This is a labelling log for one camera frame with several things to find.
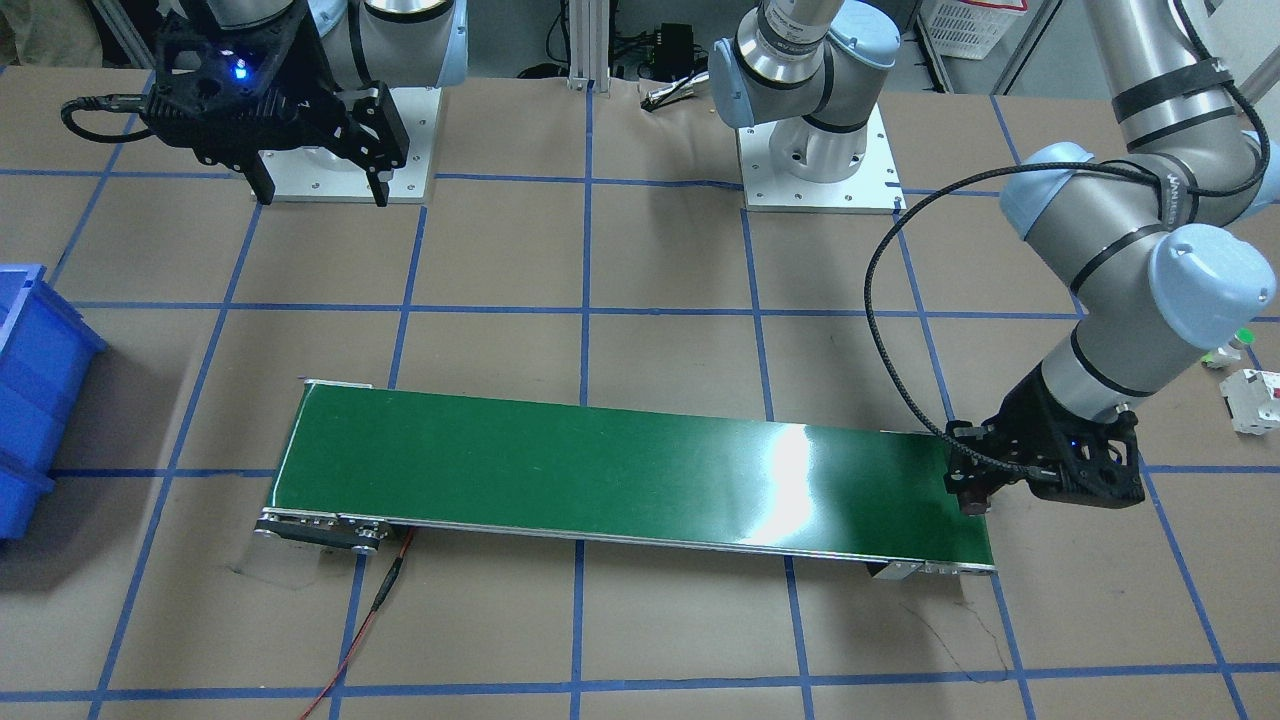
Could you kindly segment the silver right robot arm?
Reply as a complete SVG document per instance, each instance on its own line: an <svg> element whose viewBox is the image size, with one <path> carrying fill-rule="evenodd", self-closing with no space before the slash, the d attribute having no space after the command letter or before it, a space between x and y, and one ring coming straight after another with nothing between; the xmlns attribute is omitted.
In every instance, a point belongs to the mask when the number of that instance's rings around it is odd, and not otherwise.
<svg viewBox="0 0 1280 720"><path fill-rule="evenodd" d="M255 199L421 202L443 88L468 69L463 1L175 1L138 115Z"/></svg>

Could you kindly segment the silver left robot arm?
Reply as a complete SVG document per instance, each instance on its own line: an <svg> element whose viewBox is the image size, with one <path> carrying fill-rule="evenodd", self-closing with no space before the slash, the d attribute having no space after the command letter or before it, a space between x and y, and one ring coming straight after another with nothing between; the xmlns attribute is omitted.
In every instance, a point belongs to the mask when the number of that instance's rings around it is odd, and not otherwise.
<svg viewBox="0 0 1280 720"><path fill-rule="evenodd" d="M1137 405L1276 293L1263 255L1229 231L1277 197L1277 146L1226 61L1179 1L1097 1L1088 17L1126 154L1060 142L1004 170L1004 215L1087 314L992 418L942 430L966 515L1018 480L1051 501L1139 503ZM856 170L897 51L877 8L762 1L710 50L710 91L730 127L776 123L785 172L835 183Z"/></svg>

